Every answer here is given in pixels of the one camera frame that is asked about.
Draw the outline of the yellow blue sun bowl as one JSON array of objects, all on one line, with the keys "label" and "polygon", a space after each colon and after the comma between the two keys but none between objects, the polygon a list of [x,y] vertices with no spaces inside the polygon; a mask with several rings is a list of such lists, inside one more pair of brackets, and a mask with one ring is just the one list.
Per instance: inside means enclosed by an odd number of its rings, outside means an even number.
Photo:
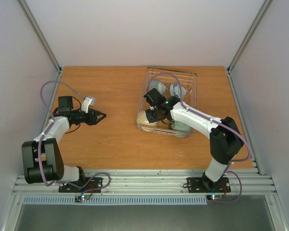
[{"label": "yellow blue sun bowl", "polygon": [[148,126],[152,128],[156,128],[158,126],[158,122],[149,123],[146,117],[146,112],[144,110],[138,113],[136,124],[141,125],[141,126]]}]

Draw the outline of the blue floral white bowl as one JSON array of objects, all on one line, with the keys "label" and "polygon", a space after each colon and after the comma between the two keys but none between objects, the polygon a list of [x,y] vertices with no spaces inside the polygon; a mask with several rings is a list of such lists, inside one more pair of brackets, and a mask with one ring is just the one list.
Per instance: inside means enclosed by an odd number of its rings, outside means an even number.
[{"label": "blue floral white bowl", "polygon": [[174,96],[176,98],[180,98],[180,95],[182,98],[186,95],[186,89],[184,87],[180,87],[178,84],[171,84],[169,87],[170,95]]}]

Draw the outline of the grey patterned bowl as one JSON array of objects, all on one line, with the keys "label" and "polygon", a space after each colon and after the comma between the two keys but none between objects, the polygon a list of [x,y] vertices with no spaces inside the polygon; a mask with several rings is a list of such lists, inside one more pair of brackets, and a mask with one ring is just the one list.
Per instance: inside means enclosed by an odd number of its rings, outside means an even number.
[{"label": "grey patterned bowl", "polygon": [[163,95],[166,90],[166,87],[162,82],[154,79],[150,82],[148,90],[150,91],[152,89],[156,89],[161,95]]}]

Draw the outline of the celadon green flower bowl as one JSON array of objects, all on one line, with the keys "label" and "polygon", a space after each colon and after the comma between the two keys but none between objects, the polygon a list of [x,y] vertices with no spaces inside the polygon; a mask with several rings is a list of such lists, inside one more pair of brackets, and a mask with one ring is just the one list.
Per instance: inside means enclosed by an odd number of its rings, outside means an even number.
[{"label": "celadon green flower bowl", "polygon": [[173,131],[173,135],[178,138],[185,138],[191,135],[191,127],[180,121],[174,121],[170,125],[170,129]]}]

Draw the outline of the chrome wire dish rack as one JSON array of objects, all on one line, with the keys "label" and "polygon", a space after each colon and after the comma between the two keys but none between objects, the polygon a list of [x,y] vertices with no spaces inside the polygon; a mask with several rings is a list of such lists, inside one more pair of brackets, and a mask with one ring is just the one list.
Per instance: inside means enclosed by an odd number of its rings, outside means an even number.
[{"label": "chrome wire dish rack", "polygon": [[[186,95],[183,98],[183,101],[189,106],[196,108],[197,107],[197,74],[191,71],[183,71],[183,70],[174,70],[174,69],[166,69],[166,68],[158,68],[158,67],[148,67],[146,69],[142,91],[140,94],[140,100],[138,104],[137,114],[141,111],[145,111],[150,108],[150,105],[144,99],[144,95],[149,91],[149,84],[152,80],[159,80],[162,82],[166,90],[163,96],[168,99],[171,97],[169,87],[171,84],[179,81],[181,87],[186,89]],[[173,131],[171,129],[162,129],[162,128],[152,128],[148,126],[137,125],[137,128],[142,131],[148,131],[153,133],[159,133],[164,135],[173,135]],[[191,128],[192,136],[196,132],[195,129]]]}]

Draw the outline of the pink patterned bowl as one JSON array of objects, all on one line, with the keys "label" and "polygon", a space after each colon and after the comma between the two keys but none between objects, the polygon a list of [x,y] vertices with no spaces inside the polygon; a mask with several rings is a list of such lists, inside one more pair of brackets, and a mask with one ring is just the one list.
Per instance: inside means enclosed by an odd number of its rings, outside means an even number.
[{"label": "pink patterned bowl", "polygon": [[170,129],[171,125],[172,123],[168,120],[162,120],[158,122],[158,128],[162,128],[162,129]]}]

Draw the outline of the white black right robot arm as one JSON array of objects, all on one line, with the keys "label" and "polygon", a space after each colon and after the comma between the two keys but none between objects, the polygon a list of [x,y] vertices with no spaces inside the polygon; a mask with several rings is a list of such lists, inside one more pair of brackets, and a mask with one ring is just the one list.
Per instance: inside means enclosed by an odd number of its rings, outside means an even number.
[{"label": "white black right robot arm", "polygon": [[157,89],[148,91],[144,99],[150,105],[145,111],[149,123],[164,119],[182,122],[209,139],[212,160],[202,175],[202,184],[208,192],[219,187],[228,165],[244,145],[235,121],[209,116],[175,96],[166,99]]}]

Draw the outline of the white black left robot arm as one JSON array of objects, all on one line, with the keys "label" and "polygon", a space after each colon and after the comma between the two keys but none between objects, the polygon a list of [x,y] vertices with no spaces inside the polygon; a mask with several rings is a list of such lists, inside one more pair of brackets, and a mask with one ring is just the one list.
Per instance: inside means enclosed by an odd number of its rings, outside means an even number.
[{"label": "white black left robot arm", "polygon": [[73,99],[73,96],[59,97],[47,127],[34,140],[22,144],[24,177],[28,184],[66,183],[77,192],[89,184],[82,168],[63,163],[58,144],[72,125],[97,125],[106,114],[92,109],[96,101],[92,96],[86,97],[78,109],[74,109]]}]

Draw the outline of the left green circuit board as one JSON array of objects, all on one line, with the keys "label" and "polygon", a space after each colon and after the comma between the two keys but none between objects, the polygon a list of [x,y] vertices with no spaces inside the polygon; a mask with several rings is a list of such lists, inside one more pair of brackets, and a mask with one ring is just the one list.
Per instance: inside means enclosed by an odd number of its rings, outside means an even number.
[{"label": "left green circuit board", "polygon": [[90,196],[89,195],[80,195],[80,196],[75,196],[75,203],[82,203],[86,200],[89,200]]}]

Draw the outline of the green circuit board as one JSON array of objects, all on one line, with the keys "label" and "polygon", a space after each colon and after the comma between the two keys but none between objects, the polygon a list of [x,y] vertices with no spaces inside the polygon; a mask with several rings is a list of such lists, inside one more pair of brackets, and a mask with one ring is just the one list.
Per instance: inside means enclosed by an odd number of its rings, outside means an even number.
[{"label": "green circuit board", "polygon": [[211,200],[211,201],[217,201],[217,200],[221,200],[223,199],[224,196],[221,194],[211,194],[211,195],[207,195],[207,200]]},{"label": "green circuit board", "polygon": [[82,203],[86,200],[89,200],[90,196],[89,195],[80,195],[80,196],[75,196],[75,203]]}]

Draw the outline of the right green circuit board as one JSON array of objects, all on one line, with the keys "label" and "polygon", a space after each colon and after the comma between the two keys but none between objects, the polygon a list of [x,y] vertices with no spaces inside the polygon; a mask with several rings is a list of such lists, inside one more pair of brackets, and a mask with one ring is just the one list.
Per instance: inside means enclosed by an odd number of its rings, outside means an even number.
[{"label": "right green circuit board", "polygon": [[223,199],[224,196],[221,194],[211,194],[211,195],[207,195],[207,200],[211,200],[211,201],[217,201],[217,200],[221,200]]}]

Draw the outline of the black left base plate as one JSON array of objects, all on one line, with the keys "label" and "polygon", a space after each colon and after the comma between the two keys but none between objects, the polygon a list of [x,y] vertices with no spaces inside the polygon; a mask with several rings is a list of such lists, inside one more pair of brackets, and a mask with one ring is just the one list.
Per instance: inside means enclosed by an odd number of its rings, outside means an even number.
[{"label": "black left base plate", "polygon": [[100,193],[100,187],[103,186],[103,179],[101,177],[95,177],[84,187],[83,185],[89,180],[86,178],[85,181],[74,181],[71,183],[65,183],[59,186],[58,191],[60,193],[82,193],[88,190],[90,193],[94,190],[94,193]]}]

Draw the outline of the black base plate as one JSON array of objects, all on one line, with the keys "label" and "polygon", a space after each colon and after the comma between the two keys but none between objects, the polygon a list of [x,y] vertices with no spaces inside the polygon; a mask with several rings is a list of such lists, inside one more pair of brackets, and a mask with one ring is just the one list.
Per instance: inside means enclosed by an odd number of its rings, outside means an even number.
[{"label": "black base plate", "polygon": [[82,193],[88,190],[90,193],[94,190],[94,193],[100,193],[100,187],[103,186],[103,179],[101,177],[95,177],[84,187],[83,185],[89,180],[86,178],[85,181],[74,181],[71,183],[65,183],[59,186],[58,191],[60,193]]},{"label": "black base plate", "polygon": [[222,177],[215,183],[205,185],[202,177],[189,177],[186,179],[186,186],[189,193],[230,193],[231,187],[229,179]]}]

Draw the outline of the right aluminium corner post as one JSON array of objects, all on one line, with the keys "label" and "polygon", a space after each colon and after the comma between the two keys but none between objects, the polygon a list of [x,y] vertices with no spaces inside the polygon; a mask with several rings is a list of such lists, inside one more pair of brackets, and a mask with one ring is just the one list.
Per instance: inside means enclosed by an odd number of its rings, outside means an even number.
[{"label": "right aluminium corner post", "polygon": [[264,0],[261,4],[259,10],[256,13],[255,18],[252,20],[251,25],[249,26],[240,46],[238,47],[232,61],[230,62],[229,66],[226,68],[227,74],[231,74],[234,67],[236,66],[237,62],[239,61],[241,55],[243,54],[244,50],[248,46],[250,40],[252,39],[254,33],[256,32],[258,26],[260,25],[261,21],[263,20],[266,12],[270,8],[273,0]]}]

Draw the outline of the aluminium corner post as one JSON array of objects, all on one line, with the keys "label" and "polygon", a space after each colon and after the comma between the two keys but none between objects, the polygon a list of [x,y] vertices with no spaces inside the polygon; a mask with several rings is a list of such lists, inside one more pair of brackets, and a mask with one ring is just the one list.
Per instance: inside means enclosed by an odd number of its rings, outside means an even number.
[{"label": "aluminium corner post", "polygon": [[50,48],[35,16],[33,15],[28,3],[26,2],[26,0],[17,0],[18,4],[20,5],[21,9],[23,10],[26,18],[28,19],[29,23],[31,24],[35,34],[37,35],[39,41],[41,42],[43,48],[45,49],[46,53],[48,54],[53,66],[55,67],[55,69],[57,70],[58,73],[61,73],[62,68],[59,65],[52,49]]},{"label": "aluminium corner post", "polygon": [[227,74],[231,74],[234,67],[236,66],[237,62],[239,61],[241,55],[243,54],[244,50],[248,46],[250,40],[252,39],[254,33],[256,32],[258,26],[260,25],[261,21],[263,20],[266,12],[270,8],[273,0],[264,0],[261,4],[259,10],[256,13],[255,18],[252,20],[251,25],[249,26],[240,46],[238,47],[232,61],[230,62],[229,66],[226,68]]}]

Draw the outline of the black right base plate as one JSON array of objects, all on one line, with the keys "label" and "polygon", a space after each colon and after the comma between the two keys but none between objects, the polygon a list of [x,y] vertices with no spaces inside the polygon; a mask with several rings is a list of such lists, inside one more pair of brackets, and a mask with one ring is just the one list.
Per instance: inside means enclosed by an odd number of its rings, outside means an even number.
[{"label": "black right base plate", "polygon": [[231,187],[229,179],[222,177],[215,183],[205,185],[202,177],[189,177],[186,179],[186,186],[189,193],[230,193]]}]

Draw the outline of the aluminium rail frame front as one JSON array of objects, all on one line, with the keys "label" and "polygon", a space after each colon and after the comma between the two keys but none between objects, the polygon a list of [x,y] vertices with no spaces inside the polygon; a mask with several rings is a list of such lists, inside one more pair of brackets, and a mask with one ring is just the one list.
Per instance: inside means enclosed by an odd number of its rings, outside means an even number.
[{"label": "aluminium rail frame front", "polygon": [[[202,169],[106,169],[110,185],[101,191],[104,195],[186,195],[182,185],[188,177],[202,176]],[[229,195],[276,195],[273,179],[260,175],[258,170],[233,169],[227,174],[231,192]]]}]

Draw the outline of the left aluminium corner post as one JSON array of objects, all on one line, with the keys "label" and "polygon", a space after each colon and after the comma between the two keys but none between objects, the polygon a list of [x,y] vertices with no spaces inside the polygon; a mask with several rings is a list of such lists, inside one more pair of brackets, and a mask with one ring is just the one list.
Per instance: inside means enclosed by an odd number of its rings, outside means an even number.
[{"label": "left aluminium corner post", "polygon": [[29,23],[31,24],[35,34],[37,35],[39,41],[41,42],[43,48],[45,49],[46,53],[48,54],[53,66],[55,67],[55,69],[57,70],[58,73],[61,73],[62,68],[59,65],[52,49],[50,48],[35,16],[33,15],[28,3],[26,2],[26,0],[17,0],[18,4],[20,5],[21,9],[23,10],[26,18],[28,19]]}]

